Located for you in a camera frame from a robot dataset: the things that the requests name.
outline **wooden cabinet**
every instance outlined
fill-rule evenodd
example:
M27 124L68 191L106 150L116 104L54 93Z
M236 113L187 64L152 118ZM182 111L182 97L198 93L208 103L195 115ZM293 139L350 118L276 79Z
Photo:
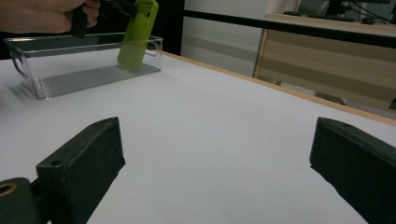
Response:
M348 32L394 35L396 28L359 23L268 16ZM264 30L255 78L282 81L396 113L396 49Z

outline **green object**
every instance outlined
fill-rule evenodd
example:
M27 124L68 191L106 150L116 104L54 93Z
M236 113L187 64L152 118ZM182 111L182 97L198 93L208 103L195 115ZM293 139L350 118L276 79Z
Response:
M134 8L134 16L129 20L122 41L118 64L136 71L143 62L159 6L154 0L137 0Z
M319 118L309 160L368 223L396 223L395 147L344 122Z
M95 122L37 166L53 224L85 224L125 164L118 118Z

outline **transparent tray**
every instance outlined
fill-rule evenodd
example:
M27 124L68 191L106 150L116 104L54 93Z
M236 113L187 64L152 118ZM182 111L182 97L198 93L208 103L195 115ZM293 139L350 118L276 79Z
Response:
M5 39L21 84L37 99L141 76L162 69L163 39L122 43L124 33ZM118 63L120 48L144 48L141 65L129 68Z

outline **white table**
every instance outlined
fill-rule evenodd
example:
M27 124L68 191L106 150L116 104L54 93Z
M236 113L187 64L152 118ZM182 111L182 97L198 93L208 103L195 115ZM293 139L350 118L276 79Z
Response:
M127 164L90 223L365 223L310 168L317 118L396 146L394 120L169 56L161 72L48 101L20 88L11 61L0 68L1 180L33 181L35 166L86 126L120 118Z

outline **finger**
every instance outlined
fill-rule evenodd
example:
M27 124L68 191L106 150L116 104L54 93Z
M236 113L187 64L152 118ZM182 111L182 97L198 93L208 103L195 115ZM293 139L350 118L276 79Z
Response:
M87 14L88 16L92 16L92 17L98 17L99 16L99 10L98 8L95 7L88 7L88 6L83 6L82 10L84 11L85 14Z
M88 7L99 8L100 7L100 0L86 0L85 5Z
M87 22L87 27L90 28L96 25L96 23L98 23L98 20L95 17L87 16Z

